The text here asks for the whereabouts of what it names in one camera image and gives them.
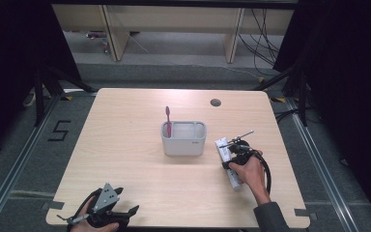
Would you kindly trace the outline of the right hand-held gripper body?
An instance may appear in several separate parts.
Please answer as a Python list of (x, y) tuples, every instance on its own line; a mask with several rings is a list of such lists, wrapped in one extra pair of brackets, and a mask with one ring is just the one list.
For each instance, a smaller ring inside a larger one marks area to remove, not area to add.
[(253, 149), (249, 143), (243, 140), (243, 136), (239, 135), (228, 142), (228, 149), (231, 153), (235, 154), (230, 162), (234, 162), (238, 165), (244, 165), (248, 162), (252, 156)]

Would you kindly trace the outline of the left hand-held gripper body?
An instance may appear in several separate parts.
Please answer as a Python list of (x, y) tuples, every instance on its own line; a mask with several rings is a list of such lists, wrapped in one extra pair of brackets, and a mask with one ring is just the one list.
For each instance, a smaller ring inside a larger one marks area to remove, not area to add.
[[(92, 196), (95, 196), (95, 198), (91, 201), (86, 214), (79, 217), (78, 213)], [(113, 187), (109, 184), (105, 184), (103, 188), (98, 188), (90, 193), (81, 203), (74, 215), (67, 218), (58, 216), (58, 218), (67, 223), (68, 229), (71, 229), (82, 220), (87, 220), (91, 226), (96, 228), (118, 222), (120, 225), (119, 229), (126, 229), (129, 223), (129, 217), (119, 217), (118, 213), (112, 211), (119, 201), (119, 197), (120, 195), (115, 193)]]

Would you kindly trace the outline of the white toothpaste tube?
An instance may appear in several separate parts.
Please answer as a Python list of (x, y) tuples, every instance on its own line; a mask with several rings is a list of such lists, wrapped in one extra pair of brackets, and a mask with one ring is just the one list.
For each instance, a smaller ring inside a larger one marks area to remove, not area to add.
[[(214, 143), (221, 157), (221, 161), (222, 162), (229, 161), (231, 159), (231, 152), (229, 151), (229, 149), (219, 148), (219, 146), (228, 143), (227, 138), (226, 137), (220, 138), (216, 140)], [(226, 169), (225, 172), (228, 176), (230, 185), (233, 188), (233, 190), (239, 190), (242, 187), (242, 185), (239, 183), (240, 179), (239, 179), (238, 174), (232, 169)]]

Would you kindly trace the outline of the grey toothbrush holder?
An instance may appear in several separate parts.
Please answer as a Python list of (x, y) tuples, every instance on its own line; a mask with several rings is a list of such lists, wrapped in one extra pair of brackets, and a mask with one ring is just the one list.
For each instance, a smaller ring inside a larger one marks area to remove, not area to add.
[(198, 121), (172, 121), (161, 125), (163, 150), (167, 156), (200, 156), (203, 154), (207, 128)]

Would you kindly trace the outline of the pink toothbrush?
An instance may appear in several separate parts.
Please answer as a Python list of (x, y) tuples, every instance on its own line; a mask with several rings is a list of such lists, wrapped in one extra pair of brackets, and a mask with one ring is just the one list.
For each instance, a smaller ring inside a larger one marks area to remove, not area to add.
[(166, 131), (167, 131), (167, 137), (171, 137), (172, 128), (171, 128), (171, 120), (170, 120), (170, 108), (168, 105), (165, 106), (165, 114), (166, 114)]

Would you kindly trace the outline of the person's right hand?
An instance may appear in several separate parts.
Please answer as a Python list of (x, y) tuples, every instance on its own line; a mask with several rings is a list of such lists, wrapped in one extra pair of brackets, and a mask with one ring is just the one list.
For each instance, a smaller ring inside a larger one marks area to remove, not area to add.
[(237, 172), (243, 184), (249, 186), (258, 206), (271, 201), (265, 184), (265, 169), (257, 158), (251, 157), (245, 165), (231, 162), (229, 167)]

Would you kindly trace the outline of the person's left hand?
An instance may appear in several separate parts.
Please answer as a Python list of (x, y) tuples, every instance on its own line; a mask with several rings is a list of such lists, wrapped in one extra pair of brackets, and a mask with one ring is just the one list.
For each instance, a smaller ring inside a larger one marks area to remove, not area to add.
[[(84, 216), (89, 208), (91, 201), (95, 198), (92, 196), (88, 202), (83, 206), (83, 208), (78, 213), (78, 216)], [(78, 224), (74, 225), (70, 232), (116, 232), (119, 229), (120, 225), (118, 222), (110, 223), (105, 225), (104, 227), (96, 228), (91, 226), (87, 220), (82, 220)]]

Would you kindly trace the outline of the grey tape patch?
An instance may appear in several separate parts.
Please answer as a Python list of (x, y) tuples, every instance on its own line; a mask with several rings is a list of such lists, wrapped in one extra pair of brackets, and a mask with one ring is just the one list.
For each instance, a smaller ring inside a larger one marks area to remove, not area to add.
[(62, 210), (64, 207), (64, 202), (58, 201), (46, 201), (42, 204), (43, 210), (55, 209), (55, 210)]
[(294, 209), (296, 217), (308, 217), (310, 220), (318, 220), (316, 213), (310, 213), (306, 209)]

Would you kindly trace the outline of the black metal stand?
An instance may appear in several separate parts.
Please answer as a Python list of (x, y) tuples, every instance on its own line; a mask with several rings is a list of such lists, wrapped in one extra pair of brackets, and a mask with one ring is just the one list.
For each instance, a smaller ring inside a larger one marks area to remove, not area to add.
[(284, 78), (286, 78), (286, 83), (283, 87), (282, 93), (285, 97), (292, 97), (294, 94), (298, 94), (299, 118), (302, 124), (306, 127), (306, 76), (300, 65), (293, 65), (284, 72), (271, 78), (269, 81), (254, 87), (253, 91), (263, 91)]
[(40, 66), (35, 73), (35, 97), (36, 97), (36, 123), (38, 126), (45, 116), (43, 103), (43, 88), (46, 88), (51, 97), (60, 97), (65, 93), (59, 80), (66, 80), (68, 83), (79, 87), (87, 93), (96, 93), (98, 89), (85, 84), (78, 74), (77, 76), (69, 75), (57, 68), (51, 66)]

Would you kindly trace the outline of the light wooden desk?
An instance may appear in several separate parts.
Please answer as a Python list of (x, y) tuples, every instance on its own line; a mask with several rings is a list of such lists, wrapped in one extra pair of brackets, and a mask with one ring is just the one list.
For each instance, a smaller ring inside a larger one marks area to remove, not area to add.
[(123, 58), (130, 32), (213, 33), (223, 36), (225, 59), (234, 61), (241, 34), (283, 36), (291, 10), (54, 4), (65, 31), (103, 31), (111, 57)]

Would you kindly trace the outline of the black curtain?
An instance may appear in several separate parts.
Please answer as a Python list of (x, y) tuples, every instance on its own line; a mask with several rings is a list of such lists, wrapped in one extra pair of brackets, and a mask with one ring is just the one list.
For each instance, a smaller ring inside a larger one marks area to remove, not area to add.
[(50, 0), (0, 0), (0, 138), (48, 68), (78, 80)]
[(333, 3), (328, 30), (304, 70), (318, 109), (371, 203), (371, 0), (299, 0), (274, 68), (299, 57)]

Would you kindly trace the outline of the small colourful floor clutter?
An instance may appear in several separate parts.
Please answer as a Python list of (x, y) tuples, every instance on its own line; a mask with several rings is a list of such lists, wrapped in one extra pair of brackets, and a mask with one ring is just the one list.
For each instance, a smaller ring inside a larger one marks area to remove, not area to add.
[(103, 47), (103, 51), (105, 53), (109, 52), (109, 45), (108, 45), (108, 40), (107, 40), (107, 35), (103, 31), (89, 31), (86, 34), (86, 37), (94, 40), (94, 39), (100, 39)]

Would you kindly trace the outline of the aluminium floor rail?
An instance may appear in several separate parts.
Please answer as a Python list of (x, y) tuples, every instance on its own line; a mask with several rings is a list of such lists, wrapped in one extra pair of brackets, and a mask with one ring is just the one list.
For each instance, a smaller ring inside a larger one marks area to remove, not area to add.
[(306, 121), (300, 118), (299, 113), (294, 114), (293, 120), (344, 231), (359, 232), (352, 212), (345, 202), (343, 195), (339, 191), (337, 184), (329, 173), (328, 167), (326, 166), (321, 153), (311, 136), (307, 125), (305, 124)]
[(17, 156), (14, 164), (12, 165), (9, 173), (7, 174), (4, 182), (0, 186), (0, 214), (9, 199), (9, 196), (16, 184), (19, 176), (21, 175), (27, 161), (30, 159), (33, 150), (35, 149), (36, 145), (39, 142), (41, 135), (43, 134), (43, 130), (46, 127), (47, 121), (49, 120), (55, 106), (58, 104), (60, 97), (52, 97), (45, 107), (43, 113), (43, 118), (41, 121), (33, 127), (27, 141), (25, 142), (22, 150), (20, 151), (19, 155)]

